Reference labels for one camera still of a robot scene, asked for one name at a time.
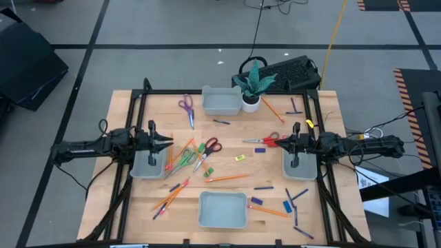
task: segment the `orange and black tape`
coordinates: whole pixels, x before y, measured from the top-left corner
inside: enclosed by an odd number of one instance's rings
[[[400,92],[401,101],[402,104],[404,105],[404,108],[407,111],[413,110],[412,101],[408,95],[406,83],[404,82],[404,79],[402,77],[401,70],[394,69],[393,74],[395,75],[395,80],[398,86],[398,91]],[[414,112],[409,113],[409,115],[407,116],[407,120],[409,122],[409,126],[413,134],[413,139],[415,140],[415,145],[418,151],[418,157],[420,158],[421,165],[425,169],[430,169],[432,168],[432,165],[429,158],[429,153],[427,153],[427,148],[426,145],[424,144],[424,139],[421,137],[422,133],[420,130],[420,126],[418,125],[418,120],[415,116],[415,113]]]
[[[365,2],[363,0],[357,0],[358,8],[362,11],[365,11]]]
[[[411,11],[411,6],[407,0],[397,0],[400,11]]]

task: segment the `wooden table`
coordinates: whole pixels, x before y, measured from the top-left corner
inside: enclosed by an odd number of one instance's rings
[[[341,136],[345,135],[341,112],[334,91],[321,91],[320,107],[325,121],[325,129]],[[289,95],[267,95],[265,98],[279,113],[292,111]],[[228,176],[234,174],[250,174],[246,178],[204,183],[203,168],[193,174],[193,167],[182,169],[167,180],[134,179],[127,215],[124,242],[143,243],[177,243],[189,238],[191,243],[203,244],[266,244],[273,245],[275,239],[281,239],[284,245],[294,244],[326,244],[322,212],[317,185],[315,181],[285,180],[281,173],[281,148],[267,148],[263,154],[255,154],[259,144],[243,143],[243,138],[261,138],[277,131],[281,134],[291,134],[293,124],[302,123],[301,132],[306,132],[305,115],[286,115],[286,123],[281,123],[265,104],[260,104],[257,112],[252,114],[240,112],[238,116],[222,116],[222,120],[231,122],[224,125],[212,121],[213,116],[204,115],[201,107],[201,96],[193,95],[195,130],[191,130],[187,113],[178,107],[181,95],[148,95],[143,120],[144,130],[148,130],[148,120],[154,120],[159,134],[174,137],[174,153],[190,139],[202,143],[215,136],[223,145],[223,150],[213,153],[206,163],[214,168],[213,176]],[[301,96],[294,96],[298,111],[303,111]],[[124,127],[127,109],[130,102],[130,91],[114,91],[107,115],[109,130]],[[315,116],[314,104],[310,101],[312,115]],[[244,154],[244,161],[236,162],[235,156]],[[98,173],[109,163],[109,158],[96,160],[94,174]],[[350,165],[347,159],[340,160]],[[88,235],[107,211],[110,202],[116,166],[112,166],[99,176],[89,191],[85,204],[83,219],[78,238]],[[340,198],[340,205],[354,227],[370,240],[369,230],[363,210],[363,204],[358,191],[356,175],[349,168],[334,165],[334,174]],[[156,211],[150,211],[153,205],[169,194],[169,189],[177,183],[182,183],[191,176],[189,185],[183,189],[170,208],[156,220],[152,216]],[[253,190],[253,187],[274,186],[273,190]],[[212,229],[198,226],[198,197],[201,192],[244,192],[248,198],[255,196],[264,201],[264,207],[285,212],[282,202],[287,200],[287,188],[291,195],[304,189],[309,191],[296,199],[298,206],[299,227],[311,234],[311,240],[293,229],[294,218],[283,218],[261,211],[248,209],[248,225],[244,229]],[[335,216],[329,211],[333,223],[334,240],[338,239]],[[116,237],[119,214],[115,215],[112,237]]]

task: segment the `yellow cable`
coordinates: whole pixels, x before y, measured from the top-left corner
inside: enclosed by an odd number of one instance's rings
[[[332,33],[331,43],[329,44],[328,50],[326,51],[325,62],[323,63],[323,69],[322,69],[322,81],[320,82],[320,87],[319,87],[320,90],[323,89],[323,83],[325,82],[326,65],[328,64],[328,58],[329,58],[329,54],[331,53],[332,43],[334,42],[334,38],[337,34],[338,26],[340,25],[340,21],[342,20],[343,12],[345,11],[346,2],[347,2],[347,0],[343,1],[342,10],[340,11],[340,15],[338,16],[337,24],[334,28],[334,32]]]

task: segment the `black mat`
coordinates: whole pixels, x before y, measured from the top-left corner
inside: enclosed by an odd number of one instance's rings
[[[441,0],[358,0],[363,11],[441,12]]]
[[[416,109],[422,105],[423,92],[441,91],[441,72],[437,70],[394,70],[398,90],[406,110]],[[424,110],[417,110],[408,117],[409,125],[415,138],[418,155],[426,169],[436,166],[433,146],[427,126]]]

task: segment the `scissors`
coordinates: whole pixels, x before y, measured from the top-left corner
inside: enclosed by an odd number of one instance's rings
[[[202,160],[204,161],[208,155],[212,154],[213,152],[219,152],[222,150],[222,145],[218,143],[218,139],[213,137],[209,139],[207,142],[205,142],[205,151],[202,154]],[[199,167],[201,166],[202,161],[199,161],[198,165],[194,168],[193,172],[196,172]]]
[[[190,121],[190,127],[194,130],[194,110],[193,110],[193,98],[189,94],[184,94],[184,100],[178,102],[179,107],[187,111],[188,119]]]
[[[178,172],[180,169],[184,168],[185,166],[192,165],[194,161],[196,161],[196,158],[197,158],[196,152],[191,152],[189,149],[185,149],[181,155],[179,164],[164,179],[173,176],[176,172]]]
[[[278,140],[280,138],[280,134],[278,132],[272,132],[268,137],[258,139],[258,138],[248,138],[243,139],[242,142],[245,143],[263,143],[266,144],[269,147],[277,147],[274,141]]]

